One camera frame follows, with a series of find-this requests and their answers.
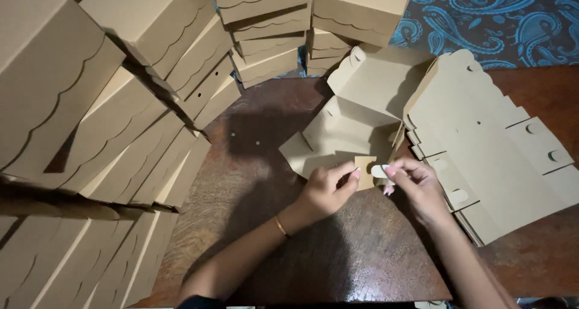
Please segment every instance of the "gold bracelet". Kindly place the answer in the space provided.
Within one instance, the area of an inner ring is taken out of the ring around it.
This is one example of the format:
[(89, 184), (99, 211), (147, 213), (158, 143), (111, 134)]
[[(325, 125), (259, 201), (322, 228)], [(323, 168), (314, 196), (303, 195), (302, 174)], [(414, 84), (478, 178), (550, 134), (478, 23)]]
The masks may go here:
[(279, 227), (281, 233), (283, 233), (286, 236), (286, 238), (290, 239), (291, 236), (287, 234), (286, 229), (284, 229), (284, 227), (281, 226), (280, 219), (277, 217), (277, 215), (274, 216), (273, 218), (276, 220), (277, 227)]

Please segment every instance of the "sleeve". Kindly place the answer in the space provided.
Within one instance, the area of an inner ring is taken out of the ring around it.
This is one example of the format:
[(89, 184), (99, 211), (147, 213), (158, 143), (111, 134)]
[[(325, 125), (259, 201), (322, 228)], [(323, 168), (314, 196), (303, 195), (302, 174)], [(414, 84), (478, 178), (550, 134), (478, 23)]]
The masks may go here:
[(177, 309), (225, 309), (225, 304), (214, 298), (192, 296), (183, 301)]

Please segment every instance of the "wooden table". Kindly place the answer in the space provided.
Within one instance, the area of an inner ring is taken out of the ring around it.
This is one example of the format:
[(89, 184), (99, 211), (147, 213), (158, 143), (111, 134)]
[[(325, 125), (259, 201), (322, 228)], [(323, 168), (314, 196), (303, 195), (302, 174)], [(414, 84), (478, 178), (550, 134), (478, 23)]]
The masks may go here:
[[(579, 160), (579, 67), (493, 71), (491, 76), (516, 105), (540, 116)], [(208, 126), (213, 146), (180, 211), (153, 294), (136, 307), (174, 305), (188, 272), (298, 196), (305, 181), (278, 148), (331, 96), (323, 79), (272, 79), (244, 91)], [(230, 303), (451, 298), (432, 247), (402, 197), (397, 192), (390, 200), (377, 189), (355, 194), (334, 217), (275, 251)], [(513, 296), (579, 295), (577, 217), (579, 206), (568, 208), (479, 253)]]

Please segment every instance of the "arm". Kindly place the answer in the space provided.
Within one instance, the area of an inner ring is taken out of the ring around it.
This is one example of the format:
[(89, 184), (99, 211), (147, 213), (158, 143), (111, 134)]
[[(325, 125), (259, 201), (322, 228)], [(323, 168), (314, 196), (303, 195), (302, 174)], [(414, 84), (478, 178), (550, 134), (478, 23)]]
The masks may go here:
[[(338, 181), (347, 174), (347, 183), (337, 188)], [(338, 211), (358, 189), (359, 174), (359, 169), (354, 169), (354, 162), (316, 169), (298, 199), (277, 216), (286, 233), (294, 235)], [(275, 218), (271, 218), (221, 250), (193, 273), (181, 287), (177, 303), (181, 304), (193, 295), (226, 300), (286, 239)]]
[(384, 169), (408, 195), (418, 221), (429, 232), (462, 304), (467, 309), (519, 308), (486, 268), (448, 212), (434, 169), (399, 159)]

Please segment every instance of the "hand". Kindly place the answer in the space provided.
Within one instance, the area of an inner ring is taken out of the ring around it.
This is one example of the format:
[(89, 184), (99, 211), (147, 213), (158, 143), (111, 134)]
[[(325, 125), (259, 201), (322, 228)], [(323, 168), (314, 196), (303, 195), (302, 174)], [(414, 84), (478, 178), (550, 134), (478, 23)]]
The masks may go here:
[(432, 167), (414, 159), (401, 158), (384, 168), (384, 172), (404, 190), (421, 224), (454, 222)]
[[(334, 167), (318, 167), (298, 199), (279, 214), (281, 225), (292, 235), (336, 213), (358, 189), (360, 172), (353, 161)], [(338, 188), (338, 181), (347, 174), (346, 183)]]

